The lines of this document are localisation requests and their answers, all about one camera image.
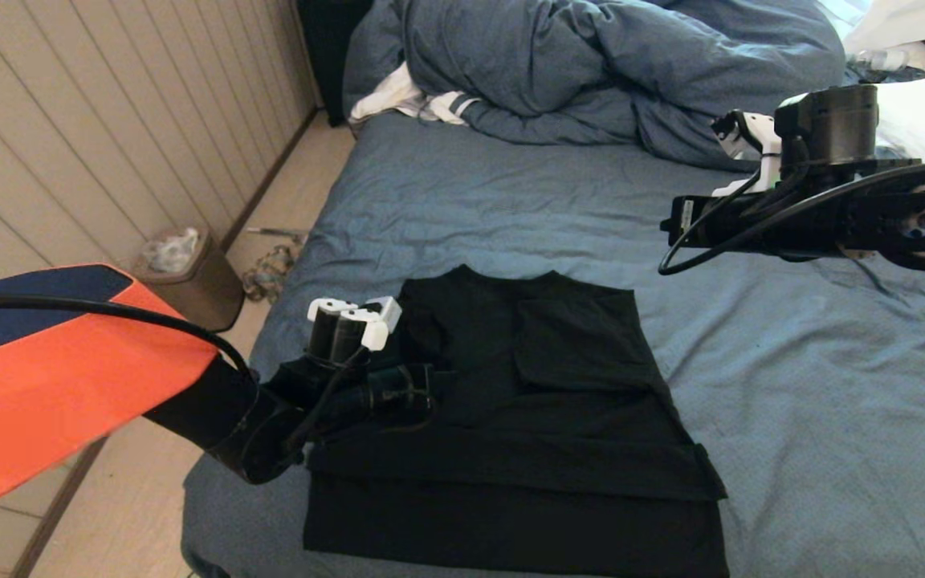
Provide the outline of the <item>black t-shirt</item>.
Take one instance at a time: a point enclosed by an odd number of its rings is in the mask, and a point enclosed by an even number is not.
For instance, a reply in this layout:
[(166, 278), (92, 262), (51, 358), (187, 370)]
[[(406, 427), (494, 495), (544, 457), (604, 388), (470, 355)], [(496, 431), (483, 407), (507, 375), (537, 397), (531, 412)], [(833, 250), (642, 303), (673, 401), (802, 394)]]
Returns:
[(407, 279), (393, 352), (452, 373), (433, 420), (316, 447), (304, 547), (448, 568), (729, 578), (722, 479), (630, 289), (460, 266)]

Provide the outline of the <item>left wrist motor cylinder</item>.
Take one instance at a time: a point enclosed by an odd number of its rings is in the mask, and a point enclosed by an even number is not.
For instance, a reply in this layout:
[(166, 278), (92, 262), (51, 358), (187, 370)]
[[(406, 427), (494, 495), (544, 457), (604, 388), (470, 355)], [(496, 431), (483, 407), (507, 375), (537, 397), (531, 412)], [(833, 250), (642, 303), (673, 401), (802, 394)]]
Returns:
[(360, 351), (381, 351), (390, 336), (381, 312), (344, 300), (315, 299), (306, 317), (312, 323), (306, 356), (327, 366), (344, 366)]

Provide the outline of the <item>wrist motor cylinder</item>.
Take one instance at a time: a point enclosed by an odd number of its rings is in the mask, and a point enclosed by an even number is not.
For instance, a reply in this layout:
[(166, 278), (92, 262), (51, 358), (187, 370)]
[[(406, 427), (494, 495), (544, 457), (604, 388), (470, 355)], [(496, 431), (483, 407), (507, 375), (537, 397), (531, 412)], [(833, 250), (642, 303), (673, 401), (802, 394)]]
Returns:
[(381, 312), (344, 300), (315, 299), (306, 317), (312, 323), (306, 356), (327, 366), (344, 366), (360, 351), (381, 351), (390, 336)]
[(774, 121), (787, 169), (874, 160), (878, 89), (856, 84), (793, 96), (775, 110)]

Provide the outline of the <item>right wrist motor cylinder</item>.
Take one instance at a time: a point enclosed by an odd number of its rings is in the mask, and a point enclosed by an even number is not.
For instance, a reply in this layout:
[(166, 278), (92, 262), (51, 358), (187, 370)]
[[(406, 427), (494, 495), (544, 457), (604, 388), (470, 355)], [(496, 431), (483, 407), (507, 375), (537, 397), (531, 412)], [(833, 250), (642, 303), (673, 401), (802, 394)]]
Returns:
[(793, 96), (775, 110), (774, 121), (787, 169), (874, 160), (878, 89), (856, 84)]

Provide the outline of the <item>dark grey crumpled cloth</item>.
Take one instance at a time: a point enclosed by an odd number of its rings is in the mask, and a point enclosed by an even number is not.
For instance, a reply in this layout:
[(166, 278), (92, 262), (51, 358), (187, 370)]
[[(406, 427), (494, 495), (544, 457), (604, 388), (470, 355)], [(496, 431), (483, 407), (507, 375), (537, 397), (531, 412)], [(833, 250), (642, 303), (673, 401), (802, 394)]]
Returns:
[(856, 84), (911, 82), (921, 79), (925, 79), (925, 70), (920, 68), (904, 67), (902, 70), (884, 71), (848, 63), (845, 66), (841, 87), (852, 87)]

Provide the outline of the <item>brown trash bin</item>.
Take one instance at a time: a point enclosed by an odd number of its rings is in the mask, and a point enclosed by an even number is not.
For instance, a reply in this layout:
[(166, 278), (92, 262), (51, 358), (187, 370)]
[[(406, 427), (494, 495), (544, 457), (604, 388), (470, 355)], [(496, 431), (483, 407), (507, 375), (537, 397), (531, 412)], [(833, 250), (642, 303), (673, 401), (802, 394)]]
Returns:
[[(175, 230), (180, 228), (162, 231), (151, 240)], [(209, 332), (227, 332), (241, 315), (245, 303), (242, 281), (212, 234), (208, 230), (196, 230), (201, 233), (201, 241), (194, 260), (183, 273), (148, 271), (140, 267), (140, 255), (131, 273), (188, 321)]]

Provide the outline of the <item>blue bed sheet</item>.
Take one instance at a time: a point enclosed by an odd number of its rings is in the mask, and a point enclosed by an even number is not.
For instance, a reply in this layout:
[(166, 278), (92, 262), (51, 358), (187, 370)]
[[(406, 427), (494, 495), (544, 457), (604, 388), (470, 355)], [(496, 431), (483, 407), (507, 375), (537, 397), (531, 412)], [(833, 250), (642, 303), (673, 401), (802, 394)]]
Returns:
[(925, 271), (729, 253), (662, 277), (679, 195), (734, 175), (635, 145), (523, 146), (381, 115), (332, 186), (252, 365), (304, 350), (309, 300), (458, 266), (631, 290), (729, 496), (731, 578), (925, 578)]

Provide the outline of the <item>blue crumpled duvet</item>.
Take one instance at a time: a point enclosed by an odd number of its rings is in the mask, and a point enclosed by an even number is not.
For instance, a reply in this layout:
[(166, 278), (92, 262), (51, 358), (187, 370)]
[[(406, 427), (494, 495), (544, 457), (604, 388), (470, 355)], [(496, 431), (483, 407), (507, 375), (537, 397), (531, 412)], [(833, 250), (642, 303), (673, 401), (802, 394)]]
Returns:
[(405, 69), (467, 127), (519, 145), (633, 144), (746, 171), (710, 128), (836, 87), (845, 52), (816, 0), (374, 0), (350, 38), (344, 114)]

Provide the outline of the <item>clear plastic bin liner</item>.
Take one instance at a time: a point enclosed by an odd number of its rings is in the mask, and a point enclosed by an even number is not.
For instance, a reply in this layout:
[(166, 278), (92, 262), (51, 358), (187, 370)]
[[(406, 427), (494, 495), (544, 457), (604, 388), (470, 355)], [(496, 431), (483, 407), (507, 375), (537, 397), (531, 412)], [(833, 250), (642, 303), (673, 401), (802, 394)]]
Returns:
[(140, 267), (155, 273), (183, 273), (194, 260), (201, 233), (194, 227), (170, 231), (147, 242), (140, 253)]

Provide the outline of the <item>white blanket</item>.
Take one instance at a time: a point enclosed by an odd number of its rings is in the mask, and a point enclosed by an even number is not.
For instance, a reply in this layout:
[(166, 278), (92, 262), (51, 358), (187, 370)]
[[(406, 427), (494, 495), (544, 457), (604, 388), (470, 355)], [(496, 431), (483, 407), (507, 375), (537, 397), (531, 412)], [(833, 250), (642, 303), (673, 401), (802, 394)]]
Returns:
[(925, 0), (864, 0), (843, 36), (849, 54), (925, 43)]

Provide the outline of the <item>white striped cloth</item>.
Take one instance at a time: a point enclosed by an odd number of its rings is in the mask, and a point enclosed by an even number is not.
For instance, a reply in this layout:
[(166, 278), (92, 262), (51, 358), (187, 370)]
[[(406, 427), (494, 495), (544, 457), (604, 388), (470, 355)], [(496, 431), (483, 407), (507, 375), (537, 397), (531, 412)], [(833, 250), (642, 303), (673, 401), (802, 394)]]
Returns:
[(396, 111), (415, 120), (466, 127), (463, 113), (480, 101), (477, 96), (458, 91), (426, 94), (414, 82), (408, 63), (404, 62), (379, 82), (370, 95), (353, 105), (348, 122), (352, 127), (360, 127), (372, 117)]

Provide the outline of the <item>black nightstand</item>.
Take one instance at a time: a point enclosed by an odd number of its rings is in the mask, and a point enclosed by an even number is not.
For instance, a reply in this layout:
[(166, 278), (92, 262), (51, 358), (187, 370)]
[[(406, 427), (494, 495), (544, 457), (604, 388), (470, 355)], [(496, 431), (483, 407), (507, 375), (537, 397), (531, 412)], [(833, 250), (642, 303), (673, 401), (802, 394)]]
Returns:
[(372, 5), (373, 0), (294, 0), (331, 127), (346, 122), (344, 73), (350, 38)]

